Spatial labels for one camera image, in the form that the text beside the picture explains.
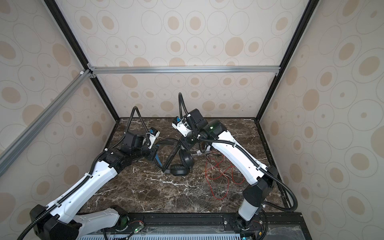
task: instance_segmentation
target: black cable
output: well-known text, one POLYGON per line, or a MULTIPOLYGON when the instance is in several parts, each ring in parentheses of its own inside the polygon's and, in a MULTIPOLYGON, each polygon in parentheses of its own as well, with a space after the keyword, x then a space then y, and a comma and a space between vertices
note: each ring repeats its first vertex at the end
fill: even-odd
POLYGON ((259 238, 256 238, 256 240, 262 240, 264 237, 265 237, 265 235, 266 235, 266 232, 267 232, 267 230, 268 230, 268 219, 266 218, 266 214, 265 214, 265 211, 264 211, 264 209, 262 209, 261 210, 262 212, 263 212, 263 215, 264 215, 264 221, 265 221, 265 228, 264 228, 264 231, 263 231, 263 233, 261 234, 261 236, 259 237, 259 238))
POLYGON ((181 147, 181 143, 180 141, 177 143, 177 145, 172 149, 171 153, 168 155, 167 157, 167 160, 166 162, 164 163, 163 165, 163 168, 162 168, 162 171, 165 172, 169 165, 171 164, 173 158, 175 157, 175 155, 178 153, 178 151, 180 150, 180 147, 181 147))
MULTIPOLYGON (((125 130, 124 130, 124 134, 123 136, 121 136, 120 140, 114 144, 112 147, 110 148, 115 148, 117 145, 119 145, 125 138, 125 135, 126 135, 126 132, 128 131, 129 127, 131 126, 131 122, 132 122, 132 118, 133 118, 133 115, 135 114, 135 111, 137 112, 137 114, 139 115, 139 118, 141 120, 141 122, 143 123, 143 126, 144 128, 146 129, 146 132, 148 132, 148 129, 147 129, 147 126, 145 125, 144 121, 142 120, 142 117, 140 115, 140 112, 139 112, 139 109, 134 106, 132 108, 132 112, 131 112, 131 116, 129 117, 129 121, 127 123, 127 126, 125 127, 125 130)), ((98 162, 99 158, 101 157, 101 155, 103 155, 106 151, 103 150, 99 155, 97 155, 97 157, 93 160, 92 164, 91 164, 91 168, 89 169, 89 174, 92 175, 93 174, 93 171, 95 169, 95 166, 96 166, 96 163, 98 162)), ((41 213, 33 222, 31 222, 23 231, 22 233, 19 235, 19 237, 17 238, 17 240, 22 240, 25 235, 27 235, 27 233, 39 222, 41 221, 43 218, 45 218, 53 209, 55 209, 58 205, 62 204, 67 198, 69 198, 69 196, 71 196, 73 193, 75 193, 81 186, 83 186, 91 177, 88 175, 86 176, 77 186, 75 186, 69 193, 67 193, 64 197, 62 197, 60 200, 57 201, 57 204, 54 204, 52 205, 50 208, 48 208, 47 210, 45 210, 43 213, 41 213)))
POLYGON ((183 107, 185 114, 188 115, 189 112, 187 111, 187 108, 185 107, 183 94, 181 94, 181 93, 179 93, 179 106, 180 106, 180 104, 181 104, 181 106, 183 107))
POLYGON ((205 141, 205 142, 209 142, 209 143, 223 143, 223 144, 229 144, 231 146, 234 146, 235 148, 237 148, 238 150, 240 150, 252 163, 255 167, 259 168, 259 170, 264 173, 265 175, 267 175, 269 178, 273 179, 277 184, 279 184, 282 188, 284 188, 287 193, 291 196, 292 200, 293 200, 293 206, 290 207, 290 208, 284 208, 284 207, 280 207, 276 204, 273 204, 271 202, 263 202, 264 204, 266 205, 269 205, 271 207, 274 207, 280 211, 283 211, 283 212, 294 212, 296 209, 297 209, 297 206, 298 206, 298 202, 297 202, 297 198, 295 196, 295 194, 292 192, 292 190, 287 186, 285 185, 282 181, 280 181, 277 177, 273 176, 272 174, 270 174, 269 172, 267 172, 265 169, 263 169, 262 167, 260 167, 260 165, 253 159, 253 157, 244 149, 242 148, 240 145, 237 145, 235 144, 234 142, 230 142, 230 141, 225 141, 225 140, 210 140, 210 139, 205 139, 205 138, 202 138, 202 137, 199 137, 199 140, 202 140, 202 141, 205 141))
POLYGON ((169 137, 169 138, 161 139, 160 141, 158 141, 157 143, 155 143, 155 145, 159 145, 161 142, 164 142, 164 141, 174 141, 174 142, 179 142, 178 139, 169 137))
POLYGON ((107 233, 105 232, 105 228, 102 229, 102 232, 103 232, 103 235, 104 235, 104 239, 108 240, 107 233))
POLYGON ((127 237, 121 237, 121 238, 114 238, 112 240, 128 240, 132 235, 134 235, 135 232, 132 232, 131 234, 129 234, 127 237))

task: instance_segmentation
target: headphones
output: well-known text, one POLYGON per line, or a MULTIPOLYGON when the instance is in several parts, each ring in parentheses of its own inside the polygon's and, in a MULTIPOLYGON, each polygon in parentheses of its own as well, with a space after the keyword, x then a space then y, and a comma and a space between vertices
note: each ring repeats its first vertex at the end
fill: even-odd
POLYGON ((173 176, 186 176, 190 172, 190 168, 195 164, 190 151, 185 149, 179 150, 181 164, 172 164, 169 168, 169 173, 173 176))

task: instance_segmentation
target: patterned wallpaper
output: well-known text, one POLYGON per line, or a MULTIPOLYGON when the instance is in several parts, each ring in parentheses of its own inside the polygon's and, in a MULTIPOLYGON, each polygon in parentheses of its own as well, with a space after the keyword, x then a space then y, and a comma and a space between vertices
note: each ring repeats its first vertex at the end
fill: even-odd
POLYGON ((80 69, 42 4, 0 0, 0 154, 80 69))
POLYGON ((384 236, 384 1, 325 0, 262 118, 314 240, 384 236))
MULTIPOLYGON (((56 199, 89 171, 114 124, 87 80, 0 177, 2 240, 16 239, 36 204, 56 199)), ((33 237, 30 231, 25 239, 33 237)))
POLYGON ((189 110, 205 117, 254 117, 274 73, 99 74, 116 111, 129 117, 137 106, 143 117, 179 115, 178 93, 189 110))
POLYGON ((307 0, 56 0, 93 66, 279 65, 307 0))

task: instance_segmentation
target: dark brown marble surface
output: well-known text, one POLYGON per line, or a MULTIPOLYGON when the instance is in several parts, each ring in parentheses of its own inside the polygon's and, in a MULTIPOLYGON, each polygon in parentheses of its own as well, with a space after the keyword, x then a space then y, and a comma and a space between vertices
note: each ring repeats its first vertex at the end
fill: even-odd
MULTIPOLYGON (((269 165, 264 148, 253 119, 219 119, 231 132, 233 137, 256 159, 269 165)), ((147 127, 154 127, 161 133, 159 140, 167 137, 179 138, 181 135, 171 126, 171 119, 144 119, 147 127)), ((115 144, 124 132, 126 119, 122 119, 109 146, 115 144)), ((139 119, 134 119, 130 130, 143 130, 139 119)), ((168 156, 173 146, 165 146, 159 149, 159 158, 162 162, 168 156)), ((223 200, 216 200, 212 196, 211 189, 205 179, 205 155, 195 156, 193 172, 185 177, 175 177, 171 174, 163 174, 153 163, 141 159, 125 168, 114 179, 106 183, 94 194, 81 208, 80 212, 97 212, 111 205, 119 205, 128 212, 236 212, 242 201, 242 191, 247 187, 247 181, 235 184, 231 179, 231 169, 217 180, 210 180, 215 196, 220 199, 229 190, 223 200)), ((217 161, 223 157, 215 156, 217 161)), ((173 164, 180 163, 178 154, 173 164)), ((225 159, 220 164, 222 171, 230 167, 230 162, 225 159)), ((208 176, 216 178, 220 175, 217 169, 212 169, 207 163, 208 176)), ((233 167, 233 179, 237 183, 242 182, 243 176, 233 167)), ((266 200, 283 206, 280 192, 277 187, 269 194, 266 200)), ((278 212, 269 206, 267 212, 278 212)))

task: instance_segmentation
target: aluminum frame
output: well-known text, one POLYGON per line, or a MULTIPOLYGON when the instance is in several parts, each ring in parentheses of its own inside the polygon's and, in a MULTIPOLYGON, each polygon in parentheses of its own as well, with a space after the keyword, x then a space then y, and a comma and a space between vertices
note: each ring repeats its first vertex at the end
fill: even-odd
POLYGON ((164 66, 164 67, 94 67, 94 74, 118 73, 278 73, 280 66, 164 66))
POLYGON ((28 147, 40 131, 56 115, 80 85, 89 79, 91 72, 86 69, 78 75, 51 104, 8 146, 0 156, 0 177, 7 171, 19 155, 28 147))

